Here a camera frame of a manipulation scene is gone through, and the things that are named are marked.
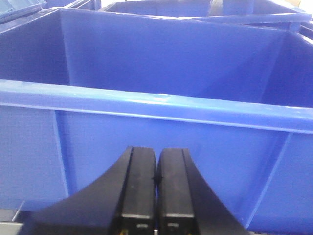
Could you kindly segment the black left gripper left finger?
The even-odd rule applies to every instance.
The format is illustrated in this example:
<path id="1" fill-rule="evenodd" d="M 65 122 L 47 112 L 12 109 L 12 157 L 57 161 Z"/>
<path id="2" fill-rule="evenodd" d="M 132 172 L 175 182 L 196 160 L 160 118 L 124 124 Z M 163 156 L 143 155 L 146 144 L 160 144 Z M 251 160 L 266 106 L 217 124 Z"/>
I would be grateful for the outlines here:
<path id="1" fill-rule="evenodd" d="M 32 235 L 151 235 L 156 158 L 128 147 L 98 179 L 32 216 Z"/>

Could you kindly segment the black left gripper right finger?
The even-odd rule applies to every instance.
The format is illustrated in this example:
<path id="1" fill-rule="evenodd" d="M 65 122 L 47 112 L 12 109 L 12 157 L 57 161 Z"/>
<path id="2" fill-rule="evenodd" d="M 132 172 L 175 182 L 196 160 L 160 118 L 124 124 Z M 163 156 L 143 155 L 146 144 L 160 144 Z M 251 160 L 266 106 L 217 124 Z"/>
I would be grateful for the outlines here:
<path id="1" fill-rule="evenodd" d="M 163 149 L 157 172 L 160 235 L 249 233 L 202 177 L 188 149 Z"/>

